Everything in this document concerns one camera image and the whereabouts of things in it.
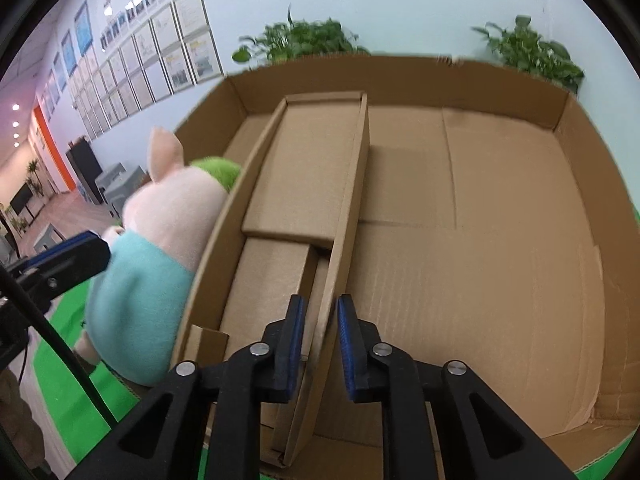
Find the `cardboard box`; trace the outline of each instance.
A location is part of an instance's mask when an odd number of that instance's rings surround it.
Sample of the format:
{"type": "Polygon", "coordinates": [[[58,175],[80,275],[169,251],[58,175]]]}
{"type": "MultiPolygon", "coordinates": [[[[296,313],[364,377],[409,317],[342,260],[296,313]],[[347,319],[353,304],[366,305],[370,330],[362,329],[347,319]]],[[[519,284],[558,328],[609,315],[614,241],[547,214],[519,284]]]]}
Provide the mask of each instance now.
{"type": "Polygon", "coordinates": [[[177,135],[189,158],[227,153],[243,172],[174,362],[210,364],[282,316],[274,298],[311,297],[296,397],[262,414],[268,474],[382,478],[380,409],[342,384],[342,292],[415,359],[466,361],[574,470],[638,424],[638,231],[564,90],[475,61],[311,58],[226,79],[177,135]],[[282,276],[270,304],[258,261],[282,276]],[[255,298],[255,323],[234,298],[255,298]]]}

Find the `blue poster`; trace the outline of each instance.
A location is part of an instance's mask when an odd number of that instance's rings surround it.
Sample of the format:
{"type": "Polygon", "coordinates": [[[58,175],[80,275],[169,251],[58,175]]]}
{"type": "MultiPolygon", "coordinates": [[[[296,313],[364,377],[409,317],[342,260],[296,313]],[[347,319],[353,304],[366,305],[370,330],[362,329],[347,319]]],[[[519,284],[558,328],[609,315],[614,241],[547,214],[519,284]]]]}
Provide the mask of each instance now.
{"type": "Polygon", "coordinates": [[[62,57],[65,60],[66,73],[71,77],[78,64],[76,63],[74,44],[71,42],[71,32],[69,30],[66,32],[65,37],[62,38],[62,57]]]}
{"type": "Polygon", "coordinates": [[[76,14],[76,40],[78,40],[78,49],[80,50],[80,56],[84,56],[84,53],[89,50],[89,47],[94,42],[94,36],[91,34],[91,22],[89,20],[89,7],[86,2],[82,4],[80,10],[76,14]]]}
{"type": "Polygon", "coordinates": [[[65,69],[62,68],[62,58],[60,57],[60,53],[57,53],[56,57],[53,58],[53,70],[56,73],[58,86],[60,87],[60,91],[62,92],[66,87],[66,76],[65,69]]]}

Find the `light blue wall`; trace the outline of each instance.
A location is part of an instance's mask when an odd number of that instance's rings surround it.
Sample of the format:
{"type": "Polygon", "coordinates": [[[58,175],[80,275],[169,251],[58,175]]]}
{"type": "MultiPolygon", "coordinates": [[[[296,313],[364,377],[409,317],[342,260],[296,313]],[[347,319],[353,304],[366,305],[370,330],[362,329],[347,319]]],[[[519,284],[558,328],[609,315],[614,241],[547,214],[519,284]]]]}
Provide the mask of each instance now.
{"type": "MultiPolygon", "coordinates": [[[[63,22],[72,22],[78,1],[65,9],[63,22]]],[[[92,20],[100,30],[105,20],[100,15],[102,1],[90,0],[92,20]]],[[[580,102],[609,145],[634,201],[640,204],[640,170],[636,165],[640,160],[640,80],[615,40],[582,0],[204,1],[226,72],[240,70],[231,60],[238,37],[257,35],[265,23],[283,21],[290,4],[294,18],[324,20],[331,16],[358,33],[362,45],[390,54],[485,57],[481,38],[470,26],[489,20],[508,26],[516,14],[529,14],[532,25],[543,35],[564,43],[584,69],[586,79],[580,102]]],[[[106,162],[126,153],[136,163],[143,161],[148,135],[145,129],[154,121],[166,126],[178,124],[204,95],[199,89],[188,92],[140,112],[105,134],[94,145],[98,159],[106,162]],[[131,146],[125,150],[127,142],[131,146]]],[[[63,130],[68,121],[53,121],[54,136],[66,135],[63,130]]]]}

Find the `silver bolt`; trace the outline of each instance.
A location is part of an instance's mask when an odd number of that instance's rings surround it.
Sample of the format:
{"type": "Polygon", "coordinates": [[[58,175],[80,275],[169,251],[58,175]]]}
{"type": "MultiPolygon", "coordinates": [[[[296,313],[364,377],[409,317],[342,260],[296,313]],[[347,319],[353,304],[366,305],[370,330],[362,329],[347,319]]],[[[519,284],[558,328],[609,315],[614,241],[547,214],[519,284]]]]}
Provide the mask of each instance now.
{"type": "Polygon", "coordinates": [[[380,357],[391,355],[392,351],[393,348],[387,343],[376,343],[375,345],[373,345],[373,353],[375,355],[379,355],[380,357]]]}
{"type": "Polygon", "coordinates": [[[191,375],[196,371],[196,365],[191,361],[182,361],[177,367],[175,367],[175,372],[182,377],[186,377],[191,375]]]}
{"type": "Polygon", "coordinates": [[[254,343],[249,348],[252,355],[267,355],[269,353],[269,345],[267,343],[254,343]]]}
{"type": "Polygon", "coordinates": [[[447,365],[447,372],[452,375],[464,375],[466,373],[466,365],[462,361],[451,361],[447,365]]]}

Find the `plush toy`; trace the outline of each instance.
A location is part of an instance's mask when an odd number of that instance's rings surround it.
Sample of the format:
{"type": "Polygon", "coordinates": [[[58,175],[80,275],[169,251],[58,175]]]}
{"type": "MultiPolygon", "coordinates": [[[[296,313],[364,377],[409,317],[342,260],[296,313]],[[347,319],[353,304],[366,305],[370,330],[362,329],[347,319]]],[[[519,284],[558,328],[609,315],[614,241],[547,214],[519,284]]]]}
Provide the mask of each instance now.
{"type": "Polygon", "coordinates": [[[191,282],[240,167],[218,157],[185,166],[177,137],[155,128],[148,170],[151,182],[127,200],[123,227],[102,236],[111,259],[92,281],[74,350],[154,386],[169,369],[191,282]]]}

